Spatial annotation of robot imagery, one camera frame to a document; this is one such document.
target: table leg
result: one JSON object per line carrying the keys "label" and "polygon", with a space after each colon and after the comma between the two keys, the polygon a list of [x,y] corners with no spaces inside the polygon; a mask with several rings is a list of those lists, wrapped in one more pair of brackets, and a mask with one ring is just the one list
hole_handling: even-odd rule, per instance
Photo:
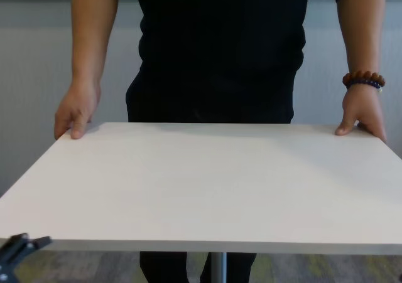
{"label": "table leg", "polygon": [[226,283],[226,253],[211,253],[212,283]]}

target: white wall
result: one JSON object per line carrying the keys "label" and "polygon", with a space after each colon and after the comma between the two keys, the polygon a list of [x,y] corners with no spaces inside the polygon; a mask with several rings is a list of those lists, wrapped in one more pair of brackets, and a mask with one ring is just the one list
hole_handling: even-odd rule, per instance
{"label": "white wall", "polygon": [[[401,10],[402,0],[388,0],[382,66],[389,145],[400,156]],[[137,0],[121,0],[94,122],[126,120],[124,95],[140,64],[140,20]],[[305,28],[294,122],[336,123],[347,65],[334,0],[310,0]],[[0,195],[53,143],[54,113],[71,79],[70,47],[69,0],[0,0]]]}

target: floor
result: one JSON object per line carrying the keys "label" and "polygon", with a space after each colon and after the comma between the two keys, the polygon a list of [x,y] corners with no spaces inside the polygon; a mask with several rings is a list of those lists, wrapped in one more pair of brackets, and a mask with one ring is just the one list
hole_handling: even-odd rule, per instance
{"label": "floor", "polygon": [[[189,254],[190,283],[198,283],[206,254]],[[138,253],[38,252],[17,270],[22,283],[146,283]],[[258,255],[250,283],[397,283],[402,257]]]}

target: person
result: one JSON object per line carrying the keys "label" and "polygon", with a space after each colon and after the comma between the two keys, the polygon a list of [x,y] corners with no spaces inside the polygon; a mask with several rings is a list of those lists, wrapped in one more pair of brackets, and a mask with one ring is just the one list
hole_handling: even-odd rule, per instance
{"label": "person", "polygon": [[[126,94],[130,122],[291,122],[307,0],[138,1],[143,62]],[[378,72],[385,0],[336,1],[352,78]],[[80,139],[96,110],[116,11],[117,0],[72,0],[73,78],[56,113],[56,139],[69,128]],[[349,85],[337,135],[359,121],[386,140],[371,82]],[[254,258],[229,254],[228,283],[247,282]],[[188,282],[186,253],[143,252],[140,259],[149,283]],[[209,260],[201,283],[210,282]]]}

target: hand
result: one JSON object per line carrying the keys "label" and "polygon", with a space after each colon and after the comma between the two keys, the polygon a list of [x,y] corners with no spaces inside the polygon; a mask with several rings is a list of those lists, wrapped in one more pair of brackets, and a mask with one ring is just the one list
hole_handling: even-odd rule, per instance
{"label": "hand", "polygon": [[353,130],[356,121],[359,127],[386,142],[383,112],[378,99],[378,91],[364,84],[355,84],[346,92],[344,118],[336,130],[338,136],[344,136]]}
{"label": "hand", "polygon": [[55,139],[61,137],[71,125],[71,138],[80,139],[100,98],[101,88],[98,84],[74,81],[56,112]]}

